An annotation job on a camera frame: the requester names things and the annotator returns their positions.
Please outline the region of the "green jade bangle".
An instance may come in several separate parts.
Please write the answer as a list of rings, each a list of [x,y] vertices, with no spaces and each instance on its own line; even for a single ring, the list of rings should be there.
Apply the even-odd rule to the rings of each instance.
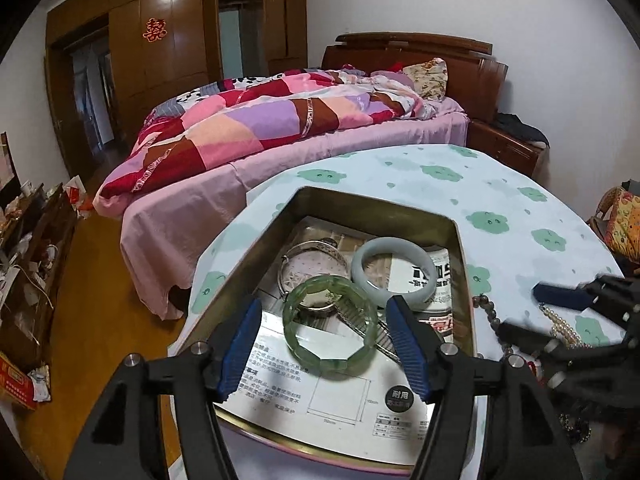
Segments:
[[[305,298],[324,290],[341,297],[332,315],[315,318],[299,310]],[[362,339],[337,316],[337,307],[341,304],[361,308],[370,316],[373,326],[366,338]],[[288,350],[311,373],[329,377],[360,373],[370,365],[375,354],[375,315],[378,315],[376,307],[352,281],[337,275],[321,275],[303,282],[283,297],[283,335]]]

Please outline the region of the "pale jade bangle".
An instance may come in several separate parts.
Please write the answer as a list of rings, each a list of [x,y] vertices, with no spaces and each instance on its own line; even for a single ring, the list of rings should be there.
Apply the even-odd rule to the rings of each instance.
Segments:
[[[366,271],[367,263],[390,257],[384,285],[375,285]],[[414,312],[424,312],[437,288],[438,272],[430,254],[422,247],[398,237],[368,240],[352,256],[350,277],[372,304],[384,308],[399,295]]]

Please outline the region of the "silver bangle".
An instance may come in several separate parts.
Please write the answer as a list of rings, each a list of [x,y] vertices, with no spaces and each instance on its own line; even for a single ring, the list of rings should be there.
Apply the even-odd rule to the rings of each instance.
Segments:
[[[288,296],[298,285],[321,275],[349,278],[349,263],[337,249],[337,242],[333,238],[305,240],[293,245],[281,257],[277,273],[279,292],[282,297]],[[340,299],[340,296],[332,296],[324,290],[305,298],[298,308],[315,318],[327,318],[335,312]]]

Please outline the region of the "silver wristwatch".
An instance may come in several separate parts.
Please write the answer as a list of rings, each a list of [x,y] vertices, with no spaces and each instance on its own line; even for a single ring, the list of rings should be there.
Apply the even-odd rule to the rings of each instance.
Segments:
[[[348,306],[347,304],[341,304],[337,307],[337,316],[362,339],[366,338],[369,328],[373,326],[370,316],[365,314],[361,308]],[[374,316],[373,321],[375,322],[374,348],[386,358],[399,363],[400,359],[395,352],[387,325],[377,315]]]

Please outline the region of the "cloud pattern tablecloth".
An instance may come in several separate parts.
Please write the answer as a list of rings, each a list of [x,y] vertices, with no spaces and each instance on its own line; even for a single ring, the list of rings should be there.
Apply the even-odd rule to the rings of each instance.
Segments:
[[[305,217],[360,232],[402,237],[447,248],[452,299],[482,292],[500,315],[548,330],[533,298],[540,283],[564,286],[619,274],[605,244],[577,214],[524,174],[488,155],[442,144],[375,148],[285,170],[247,193],[246,208],[209,244],[196,265],[189,314],[169,353],[177,354],[221,319],[221,287],[256,240],[300,190],[326,190]],[[317,462],[374,472],[406,474],[406,466],[321,453],[307,445],[284,448],[238,430],[238,442],[262,450],[305,454]]]

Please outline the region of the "paper leaflet in tin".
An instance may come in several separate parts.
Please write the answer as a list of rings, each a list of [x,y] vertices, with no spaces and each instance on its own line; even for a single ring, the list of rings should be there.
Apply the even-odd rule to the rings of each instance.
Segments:
[[[354,460],[406,466],[420,451],[433,405],[414,394],[399,363],[375,349],[370,365],[360,373],[337,377],[316,375],[303,368],[285,342],[277,273],[281,257],[295,244],[329,237],[352,262],[356,250],[373,236],[307,217],[295,227],[257,286],[262,325],[238,390],[219,407],[230,422],[251,436],[261,436],[284,448],[304,444],[309,452]],[[454,317],[447,248],[424,247],[438,272],[433,300],[416,317],[432,324],[452,341]],[[390,257],[367,263],[375,285],[384,285]]]

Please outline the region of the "wicker chair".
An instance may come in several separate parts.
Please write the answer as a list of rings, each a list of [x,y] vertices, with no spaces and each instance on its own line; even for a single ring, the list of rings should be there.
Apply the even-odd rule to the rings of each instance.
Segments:
[[[625,190],[621,185],[610,188],[601,197],[596,212],[587,220],[590,229],[602,242],[608,243],[613,239],[614,224],[620,212],[620,201],[624,193]]]

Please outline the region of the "wooden nightstand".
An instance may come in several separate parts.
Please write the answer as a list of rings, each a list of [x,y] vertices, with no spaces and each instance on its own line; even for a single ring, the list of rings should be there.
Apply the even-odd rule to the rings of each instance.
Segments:
[[[504,166],[537,179],[547,147],[543,143],[529,143],[518,140],[498,128],[473,119],[469,123],[466,146],[483,152]]]

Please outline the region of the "wooden bed with pink sheet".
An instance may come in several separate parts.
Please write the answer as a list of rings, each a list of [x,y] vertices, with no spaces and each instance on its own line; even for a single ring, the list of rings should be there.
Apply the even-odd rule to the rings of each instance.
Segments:
[[[427,100],[437,107],[431,119],[395,119],[313,136],[229,162],[134,200],[117,219],[122,222],[120,250],[142,304],[162,320],[181,318],[201,253],[245,207],[248,191],[285,170],[370,148],[465,144],[471,120],[487,122],[495,116],[508,72],[489,44],[423,32],[355,32],[337,37],[318,68],[294,70],[352,70],[366,76],[385,75],[413,88],[401,70],[432,58],[446,61],[448,84],[442,102]],[[185,98],[210,96],[229,89],[231,81],[250,84],[256,78],[227,79],[197,88],[153,113],[170,115]]]

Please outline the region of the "dark clothes on nightstand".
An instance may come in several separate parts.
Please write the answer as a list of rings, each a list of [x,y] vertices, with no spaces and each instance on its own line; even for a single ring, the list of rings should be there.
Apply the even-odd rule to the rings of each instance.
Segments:
[[[492,125],[520,141],[550,145],[547,137],[539,129],[522,122],[518,115],[498,113]]]

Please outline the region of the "patchwork quilt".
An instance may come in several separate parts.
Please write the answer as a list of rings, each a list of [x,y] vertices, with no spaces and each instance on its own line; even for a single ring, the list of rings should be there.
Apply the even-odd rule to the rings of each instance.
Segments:
[[[437,107],[385,75],[291,70],[234,80],[227,90],[185,98],[170,115],[152,113],[131,154],[94,196],[117,218],[137,198],[270,148],[395,119],[431,119]]]

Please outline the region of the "floral pillow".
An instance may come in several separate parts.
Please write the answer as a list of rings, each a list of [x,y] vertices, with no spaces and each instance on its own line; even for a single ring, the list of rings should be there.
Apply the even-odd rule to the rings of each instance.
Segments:
[[[448,66],[442,58],[405,66],[401,70],[413,83],[414,91],[424,100],[442,102],[448,84]]]

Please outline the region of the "television screen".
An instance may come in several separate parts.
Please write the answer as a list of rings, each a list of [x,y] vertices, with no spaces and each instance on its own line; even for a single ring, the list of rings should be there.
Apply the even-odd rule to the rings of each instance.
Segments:
[[[0,207],[2,210],[21,195],[21,183],[18,178],[13,157],[9,147],[9,139],[5,132],[1,133],[0,148]]]

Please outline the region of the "dark wooden wardrobe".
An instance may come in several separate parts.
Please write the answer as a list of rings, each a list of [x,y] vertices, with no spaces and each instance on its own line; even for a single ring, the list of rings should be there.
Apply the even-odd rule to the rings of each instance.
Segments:
[[[224,0],[66,0],[46,21],[46,81],[54,132],[70,174],[88,177],[96,162],[74,97],[73,50],[107,36],[116,122],[125,142],[136,137],[151,108],[222,76],[220,21]],[[307,64],[306,0],[259,0],[258,44],[263,74]],[[149,18],[166,21],[167,36],[142,37]]]

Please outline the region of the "red double happiness decoration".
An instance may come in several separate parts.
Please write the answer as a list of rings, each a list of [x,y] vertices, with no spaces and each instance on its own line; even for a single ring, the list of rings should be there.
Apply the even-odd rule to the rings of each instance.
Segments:
[[[163,40],[168,34],[166,21],[163,18],[149,18],[145,23],[145,30],[142,37],[152,44]]]

